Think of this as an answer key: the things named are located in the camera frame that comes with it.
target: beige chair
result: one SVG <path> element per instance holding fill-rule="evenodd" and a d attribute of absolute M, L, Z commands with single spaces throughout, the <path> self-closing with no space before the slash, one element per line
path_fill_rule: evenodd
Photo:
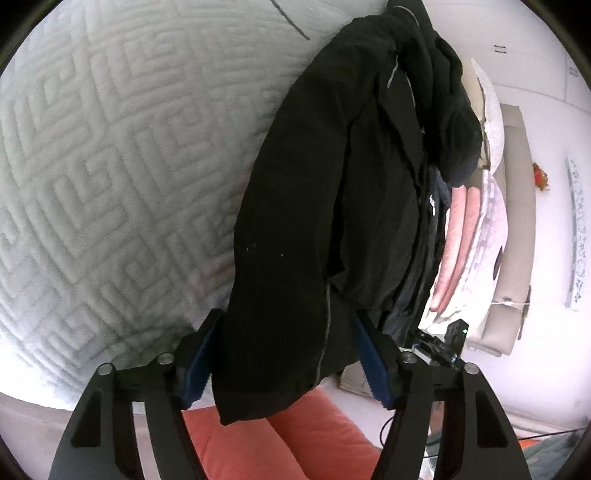
<path fill-rule="evenodd" d="M 535 247 L 535 185 L 533 161 L 521 111 L 501 105 L 505 123 L 504 161 L 494 177 L 507 208 L 509 235 L 499 280 L 488 316 L 466 346 L 492 355 L 510 355 L 527 309 Z"/>

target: pink towel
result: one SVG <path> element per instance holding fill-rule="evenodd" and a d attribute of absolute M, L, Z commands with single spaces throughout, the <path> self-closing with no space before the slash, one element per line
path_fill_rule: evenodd
<path fill-rule="evenodd" d="M 433 298 L 431 299 L 430 310 L 432 312 L 438 311 L 441 301 L 452 281 L 453 270 L 457 263 L 457 256 L 460 252 L 460 243 L 462 241 L 464 215 L 466 213 L 466 193 L 465 186 L 452 190 L 452 206 L 449 210 L 445 249 L 443 250 L 443 258 L 441 259 L 439 277 L 435 285 Z"/>
<path fill-rule="evenodd" d="M 441 301 L 437 311 L 443 313 L 450 300 L 466 266 L 468 254 L 470 253 L 470 247 L 472 246 L 472 240 L 474 239 L 474 233 L 478 226 L 478 219 L 480 217 L 480 189 L 477 187 L 470 187 L 466 196 L 466 212 L 464 214 L 464 225 L 462 228 L 462 240 L 460 241 L 460 249 L 457 255 L 456 266 L 453 269 L 452 279 L 449 282 L 449 286 L 446 289 L 443 300 Z"/>

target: orange cushion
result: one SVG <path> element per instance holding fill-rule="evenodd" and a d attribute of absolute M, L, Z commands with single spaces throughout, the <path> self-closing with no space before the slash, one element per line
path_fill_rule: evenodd
<path fill-rule="evenodd" d="M 380 450 L 319 390 L 267 420 L 184 412 L 209 480 L 369 480 Z"/>
<path fill-rule="evenodd" d="M 381 451 L 320 390 L 268 420 L 310 480 L 371 478 Z"/>
<path fill-rule="evenodd" d="M 266 420 L 220 424 L 216 407 L 183 412 L 209 480 L 309 480 Z"/>

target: reflective piping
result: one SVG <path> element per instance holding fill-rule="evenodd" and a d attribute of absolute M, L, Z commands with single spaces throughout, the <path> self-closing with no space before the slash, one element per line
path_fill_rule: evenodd
<path fill-rule="evenodd" d="M 417 103 L 414 101 L 413 86 L 410 84 L 410 80 L 408 79 L 408 75 L 406 75 L 406 73 L 405 73 L 404 76 L 406 77 L 407 83 L 408 83 L 408 87 L 410 88 L 410 96 L 413 99 L 413 107 L 416 107 L 417 106 Z"/>
<path fill-rule="evenodd" d="M 418 26 L 418 27 L 420 27 L 420 25 L 418 24 L 417 17 L 415 17 L 415 16 L 414 16 L 414 13 L 413 13 L 413 12 L 411 12 L 411 11 L 410 11 L 408 8 L 406 8 L 406 7 L 403 7 L 402 5 L 394 5 L 394 8 L 402 8 L 403 10 L 406 10 L 408 13 L 410 13 L 410 14 L 413 16 L 413 18 L 414 18 L 414 21 L 417 23 L 417 26 Z"/>
<path fill-rule="evenodd" d="M 330 322 L 331 322 L 331 315 L 330 315 L 330 284 L 326 284 L 326 306 L 328 310 L 327 318 L 326 318 L 326 332 L 324 333 L 324 347 L 322 347 L 322 353 L 320 354 L 320 360 L 318 360 L 318 367 L 316 367 L 316 382 L 314 386 L 320 384 L 320 367 L 322 366 L 322 360 L 324 360 L 324 354 L 326 353 L 326 345 L 329 342 L 329 333 L 330 333 Z"/>
<path fill-rule="evenodd" d="M 394 68 L 392 70 L 392 75 L 390 75 L 388 83 L 386 84 L 386 88 L 390 88 L 390 84 L 392 83 L 392 79 L 394 78 L 394 74 L 396 73 L 396 70 L 398 70 L 398 56 L 397 55 L 396 55 L 396 65 L 394 65 Z"/>

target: white pillow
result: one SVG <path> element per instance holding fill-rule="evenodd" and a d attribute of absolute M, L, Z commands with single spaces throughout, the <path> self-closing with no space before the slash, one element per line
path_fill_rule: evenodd
<path fill-rule="evenodd" d="M 484 132 L 486 145 L 488 147 L 491 174 L 493 174 L 501 164 L 503 158 L 503 150 L 505 148 L 505 124 L 503 123 L 501 104 L 496 96 L 492 82 L 474 59 L 472 59 L 472 66 L 474 67 L 474 71 L 476 72 L 476 76 L 482 87 L 482 92 L 484 93 Z"/>

